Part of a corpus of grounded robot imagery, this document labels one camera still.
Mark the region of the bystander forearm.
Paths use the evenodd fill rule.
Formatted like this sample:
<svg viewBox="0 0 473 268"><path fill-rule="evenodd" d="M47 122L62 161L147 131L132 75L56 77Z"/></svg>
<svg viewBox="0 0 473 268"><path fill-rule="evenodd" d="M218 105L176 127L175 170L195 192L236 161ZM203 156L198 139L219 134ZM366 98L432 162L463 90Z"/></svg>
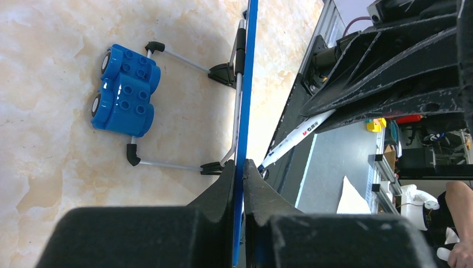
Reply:
<svg viewBox="0 0 473 268"><path fill-rule="evenodd" d="M472 188L461 181L450 181L445 200L460 242L472 244Z"/></svg>

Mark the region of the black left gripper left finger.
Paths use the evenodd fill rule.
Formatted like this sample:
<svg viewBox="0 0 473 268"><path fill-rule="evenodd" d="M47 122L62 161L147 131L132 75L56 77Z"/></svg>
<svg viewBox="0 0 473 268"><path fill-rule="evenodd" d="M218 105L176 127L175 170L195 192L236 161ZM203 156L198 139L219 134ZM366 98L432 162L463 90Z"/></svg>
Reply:
<svg viewBox="0 0 473 268"><path fill-rule="evenodd" d="M235 164L186 206L81 207L56 225L38 267L232 267Z"/></svg>

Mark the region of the blue framed whiteboard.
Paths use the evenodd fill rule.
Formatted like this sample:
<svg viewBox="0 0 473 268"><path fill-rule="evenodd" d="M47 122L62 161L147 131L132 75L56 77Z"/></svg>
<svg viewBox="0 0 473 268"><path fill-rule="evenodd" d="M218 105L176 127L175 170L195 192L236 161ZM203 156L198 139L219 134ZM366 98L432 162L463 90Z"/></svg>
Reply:
<svg viewBox="0 0 473 268"><path fill-rule="evenodd" d="M238 147L235 157L235 180L234 180L234 242L233 242L233 266L237 267L240 254L240 237L242 231L242 209L243 209L243 171L247 158L248 130L250 119L250 102L252 95L252 79L254 65L255 37L257 29L258 1L248 2L246 19L246 44L244 75L242 82L242 101L240 109L240 123L238 133Z"/></svg>

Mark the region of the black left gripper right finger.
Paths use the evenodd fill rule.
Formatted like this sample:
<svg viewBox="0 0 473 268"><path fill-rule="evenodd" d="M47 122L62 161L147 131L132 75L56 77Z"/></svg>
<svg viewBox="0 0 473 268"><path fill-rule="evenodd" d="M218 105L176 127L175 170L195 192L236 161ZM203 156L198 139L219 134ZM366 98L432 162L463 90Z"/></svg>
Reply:
<svg viewBox="0 0 473 268"><path fill-rule="evenodd" d="M424 237L392 214L306 214L243 171L247 267L436 267Z"/></svg>

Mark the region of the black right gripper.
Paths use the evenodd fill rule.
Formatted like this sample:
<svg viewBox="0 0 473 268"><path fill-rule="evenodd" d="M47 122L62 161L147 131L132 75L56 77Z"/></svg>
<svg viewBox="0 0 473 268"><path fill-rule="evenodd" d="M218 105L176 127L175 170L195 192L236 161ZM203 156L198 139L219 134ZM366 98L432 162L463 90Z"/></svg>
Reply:
<svg viewBox="0 0 473 268"><path fill-rule="evenodd" d="M375 1L371 27L313 53L300 108L316 132L380 117L462 113L472 127L472 2Z"/></svg>

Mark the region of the blue white marker pen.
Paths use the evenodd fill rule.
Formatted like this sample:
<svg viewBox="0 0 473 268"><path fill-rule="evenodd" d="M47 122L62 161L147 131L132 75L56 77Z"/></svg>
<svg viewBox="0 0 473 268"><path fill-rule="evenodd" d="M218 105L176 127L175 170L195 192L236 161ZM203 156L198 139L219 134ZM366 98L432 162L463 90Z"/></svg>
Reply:
<svg viewBox="0 0 473 268"><path fill-rule="evenodd" d="M258 171L262 173L270 164L279 160L290 149L298 145L316 128L324 123L333 113L335 109L326 111L313 117L306 118L293 131L291 131L276 147L274 147L258 166Z"/></svg>

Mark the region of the bystander hand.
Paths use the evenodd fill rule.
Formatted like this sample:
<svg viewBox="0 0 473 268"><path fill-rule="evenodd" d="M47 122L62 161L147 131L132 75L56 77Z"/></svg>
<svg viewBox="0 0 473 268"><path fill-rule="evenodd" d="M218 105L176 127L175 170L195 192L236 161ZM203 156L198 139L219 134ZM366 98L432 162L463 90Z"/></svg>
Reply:
<svg viewBox="0 0 473 268"><path fill-rule="evenodd" d="M461 240L457 243L447 260L451 268L472 268L472 262L472 240Z"/></svg>

